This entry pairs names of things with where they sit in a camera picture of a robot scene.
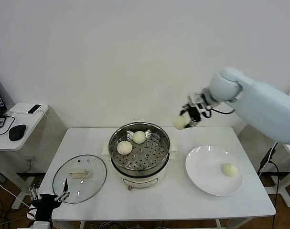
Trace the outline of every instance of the white plate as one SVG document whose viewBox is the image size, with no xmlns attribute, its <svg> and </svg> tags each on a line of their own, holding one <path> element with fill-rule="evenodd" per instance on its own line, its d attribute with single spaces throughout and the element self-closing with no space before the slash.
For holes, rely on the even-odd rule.
<svg viewBox="0 0 290 229">
<path fill-rule="evenodd" d="M 234 163 L 239 170 L 235 177 L 221 171 L 221 165 Z M 185 166 L 189 178 L 203 191 L 215 196 L 228 196 L 237 192 L 243 182 L 242 171 L 236 159 L 216 146 L 199 146 L 186 157 Z"/>
</svg>

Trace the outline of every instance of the power cord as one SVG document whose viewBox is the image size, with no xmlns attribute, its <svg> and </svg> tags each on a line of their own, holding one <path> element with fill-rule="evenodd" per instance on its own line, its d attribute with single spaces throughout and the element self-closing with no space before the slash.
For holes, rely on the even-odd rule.
<svg viewBox="0 0 290 229">
<path fill-rule="evenodd" d="M 54 122 L 53 122 L 51 119 L 48 118 L 46 112 L 44 112 L 43 110 L 41 110 L 41 111 L 44 113 L 46 119 L 49 120 L 49 121 L 52 123 L 52 126 L 53 126 L 54 131 L 56 132 L 56 134 L 57 134 L 57 136 L 58 136 L 58 139 L 60 140 L 60 142 L 62 142 L 62 139 L 60 138 L 59 132 L 58 132 L 58 130 L 55 128 Z"/>
<path fill-rule="evenodd" d="M 10 223 L 10 221 L 9 221 L 9 219 L 7 218 L 7 217 L 0 217 L 0 219 L 4 219 L 4 221 L 6 220 L 7 222 L 4 222 L 4 223 L 1 223 L 0 224 L 0 226 L 1 225 L 4 225 L 4 224 L 6 224 L 6 223 Z"/>
<path fill-rule="evenodd" d="M 215 109 L 213 109 L 213 108 L 212 108 L 211 110 L 212 110 L 212 111 L 215 111 L 215 112 L 217 112 L 217 113 L 223 114 L 223 115 L 229 115 L 229 114 L 235 112 L 235 109 L 233 109 L 233 110 L 230 111 L 230 112 L 222 112 L 222 111 L 215 110 Z"/>
<path fill-rule="evenodd" d="M 26 161 L 28 161 L 29 162 L 29 168 L 27 169 L 27 170 L 25 170 L 24 172 L 22 172 L 19 176 L 21 177 L 24 173 L 27 173 L 30 169 L 31 169 L 31 162 L 32 162 L 32 160 L 31 159 L 28 159 L 28 160 L 26 160 Z"/>
<path fill-rule="evenodd" d="M 13 116 L 8 116 L 7 114 L 5 114 L 5 115 L 2 115 L 0 118 L 5 118 L 5 121 L 7 120 L 7 118 L 13 118 L 13 120 L 12 120 L 10 126 L 8 127 L 8 129 L 7 129 L 5 132 L 3 132 L 3 133 L 0 134 L 0 135 L 4 135 L 5 133 L 7 133 L 7 132 L 10 130 L 12 124 L 13 124 L 14 121 L 15 121 L 15 117 L 13 117 Z"/>
<path fill-rule="evenodd" d="M 205 97 L 205 95 L 204 94 L 201 94 L 201 98 L 203 99 L 203 101 L 204 101 L 204 103 L 205 103 L 205 105 L 207 106 L 207 107 L 210 107 L 210 105 L 209 105 L 209 103 L 208 103 L 208 101 L 206 100 L 206 97 Z M 220 113 L 220 114 L 223 114 L 223 115 L 229 115 L 229 114 L 231 114 L 231 113 L 234 113 L 235 112 L 235 109 L 233 109 L 232 111 L 230 111 L 230 112 L 222 112 L 222 111 L 218 111 L 218 110 L 216 110 L 216 109 L 213 109 L 213 108 L 211 108 L 211 109 L 207 109 L 206 107 L 205 107 L 205 109 L 207 110 L 207 111 L 209 111 L 210 113 L 209 113 L 209 116 L 208 117 L 206 117 L 203 113 L 202 113 L 202 115 L 205 117 L 205 118 L 210 118 L 211 116 L 212 116 L 212 113 L 211 113 L 211 111 L 215 111 L 215 112 L 217 112 L 217 113 Z"/>
<path fill-rule="evenodd" d="M 275 153 L 275 147 L 277 145 L 278 145 L 278 143 L 275 142 L 273 144 L 273 146 L 269 149 L 269 151 L 266 153 L 264 158 L 261 160 L 260 166 L 259 166 L 259 169 L 258 169 L 258 177 L 260 177 L 261 173 L 264 171 L 266 164 L 272 159 L 272 156 Z"/>
<path fill-rule="evenodd" d="M 2 213 L 13 213 L 13 212 L 17 212 L 17 211 L 19 211 L 19 210 L 21 210 L 21 209 L 23 209 L 23 208 L 25 208 L 26 206 L 23 206 L 23 207 L 21 207 L 21 208 L 19 208 L 19 209 L 17 209 L 17 210 L 14 210 L 14 211 L 5 211 L 4 210 L 4 204 L 3 204 L 3 202 L 2 202 L 2 200 L 0 199 L 0 203 L 1 203 L 1 208 L 2 209 L 0 209 L 0 211 L 2 212 Z"/>
<path fill-rule="evenodd" d="M 276 190 L 275 199 L 274 199 L 274 208 L 276 209 L 276 207 L 277 207 L 277 197 L 278 197 L 278 191 L 279 191 L 279 168 L 273 161 L 269 161 L 269 163 L 273 164 L 275 166 L 275 168 L 277 169 L 277 172 L 278 172 L 277 190 Z M 274 220 L 275 220 L 275 215 L 273 216 L 272 229 L 274 229 Z"/>
<path fill-rule="evenodd" d="M 111 228 L 112 225 L 116 225 L 117 227 L 122 228 L 122 229 L 127 229 L 127 228 L 124 228 L 122 225 L 120 225 L 120 224 L 118 224 L 118 223 L 112 223 L 112 224 L 108 225 L 105 229 Z"/>
<path fill-rule="evenodd" d="M 22 201 L 21 199 L 19 199 L 16 195 L 14 195 L 13 193 L 11 193 L 9 190 L 7 190 L 6 188 L 4 188 L 1 184 L 0 187 L 4 190 L 6 190 L 7 192 L 9 192 L 11 195 L 13 195 L 15 198 L 17 198 L 21 203 L 23 203 L 25 206 L 27 206 L 28 208 L 30 208 L 30 206 L 28 204 L 25 204 L 24 201 Z"/>
<path fill-rule="evenodd" d="M 19 219 L 23 219 L 23 218 L 26 218 L 26 217 L 23 216 L 23 217 L 19 217 L 19 218 L 13 219 L 13 220 L 8 220 L 8 219 L 7 219 L 8 221 L 7 221 L 7 222 L 4 222 L 4 223 L 1 223 L 0 226 L 1 226 L 1 225 L 5 225 L 6 223 L 10 223 L 10 222 L 13 222 L 13 221 L 19 220 Z"/>
</svg>

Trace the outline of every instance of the white wall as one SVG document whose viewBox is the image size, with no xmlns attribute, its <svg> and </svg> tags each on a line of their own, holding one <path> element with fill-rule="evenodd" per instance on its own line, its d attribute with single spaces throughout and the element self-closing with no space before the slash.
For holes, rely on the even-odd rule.
<svg viewBox="0 0 290 229">
<path fill-rule="evenodd" d="M 290 0 L 0 0 L 1 84 L 67 127 L 171 126 L 224 66 L 288 91 Z"/>
</svg>

